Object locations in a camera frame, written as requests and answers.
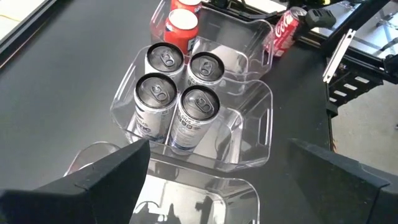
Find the pull tab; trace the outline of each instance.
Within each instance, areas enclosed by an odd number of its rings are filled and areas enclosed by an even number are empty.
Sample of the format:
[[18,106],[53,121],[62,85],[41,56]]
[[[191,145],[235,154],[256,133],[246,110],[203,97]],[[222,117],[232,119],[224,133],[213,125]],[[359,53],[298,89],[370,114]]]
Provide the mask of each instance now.
[[160,59],[162,60],[163,64],[167,67],[171,67],[175,64],[175,60],[172,57],[172,53],[169,50],[165,50],[161,53]]
[[198,97],[195,99],[195,104],[198,106],[198,108],[204,112],[204,113],[210,113],[214,108],[213,105],[210,105],[207,103],[208,101],[206,101],[205,99],[203,99],[202,97]]
[[199,66],[199,72],[204,76],[209,76],[213,71],[213,62],[203,59]]
[[159,84],[156,84],[150,88],[150,92],[155,97],[155,100],[161,102],[165,101],[168,97],[167,92],[163,91],[162,87]]

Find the floor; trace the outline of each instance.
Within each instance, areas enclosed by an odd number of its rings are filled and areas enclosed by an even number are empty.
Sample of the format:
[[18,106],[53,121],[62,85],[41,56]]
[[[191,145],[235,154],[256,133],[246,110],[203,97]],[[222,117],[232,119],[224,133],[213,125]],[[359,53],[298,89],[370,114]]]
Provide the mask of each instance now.
[[[44,0],[0,0],[0,40],[20,21],[23,21]],[[252,6],[266,12],[280,11],[285,7],[278,0],[246,0]],[[346,4],[329,7],[343,21],[352,12]],[[398,45],[384,52],[382,46],[398,37],[398,30],[391,26],[376,27],[383,15],[398,11],[398,4],[390,2],[363,26],[351,43],[363,51],[380,58],[396,54]],[[398,15],[390,20],[398,24]],[[328,35],[330,30],[316,29]],[[385,83],[339,108],[339,116],[333,119],[333,136],[337,152],[364,164],[398,175],[398,86]]]

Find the white cap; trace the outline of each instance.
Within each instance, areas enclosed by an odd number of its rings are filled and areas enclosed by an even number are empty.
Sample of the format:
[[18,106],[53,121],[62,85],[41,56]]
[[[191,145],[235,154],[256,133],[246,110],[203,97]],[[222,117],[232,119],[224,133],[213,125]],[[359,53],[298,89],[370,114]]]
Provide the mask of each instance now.
[[186,9],[174,9],[169,14],[169,21],[181,30],[190,30],[198,25],[198,18]]
[[201,3],[201,0],[178,0],[180,3],[186,6],[196,6],[197,4]]

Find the metal bracket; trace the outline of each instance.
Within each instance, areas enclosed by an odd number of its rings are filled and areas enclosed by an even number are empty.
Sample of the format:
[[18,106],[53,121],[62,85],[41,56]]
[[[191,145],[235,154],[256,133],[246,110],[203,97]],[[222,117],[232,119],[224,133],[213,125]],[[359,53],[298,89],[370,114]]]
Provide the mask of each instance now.
[[323,81],[325,83],[330,83],[330,80],[333,78],[337,67],[339,66],[341,59],[343,59],[344,54],[346,53],[356,30],[350,29],[339,41],[337,48],[333,52],[331,59],[326,67],[325,71],[323,72]]

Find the silver can lid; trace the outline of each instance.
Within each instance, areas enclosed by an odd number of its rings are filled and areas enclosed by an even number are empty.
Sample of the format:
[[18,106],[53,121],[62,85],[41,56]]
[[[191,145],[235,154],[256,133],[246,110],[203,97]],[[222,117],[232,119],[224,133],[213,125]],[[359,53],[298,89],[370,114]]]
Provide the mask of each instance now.
[[157,43],[149,47],[147,52],[149,64],[160,72],[174,72],[183,65],[183,53],[174,44]]
[[161,73],[149,73],[141,77],[136,85],[136,94],[150,108],[163,108],[177,97],[177,87],[171,78]]
[[289,11],[290,11],[290,13],[291,13],[291,15],[293,16],[294,19],[299,19],[299,16],[307,15],[307,12],[306,12],[305,9],[302,9],[300,7],[297,7],[297,6],[291,7],[289,9]]
[[192,73],[203,81],[217,81],[224,75],[224,63],[215,54],[200,52],[189,63]]
[[217,94],[205,86],[188,87],[182,93],[181,104],[186,114],[200,121],[214,118],[220,110]]

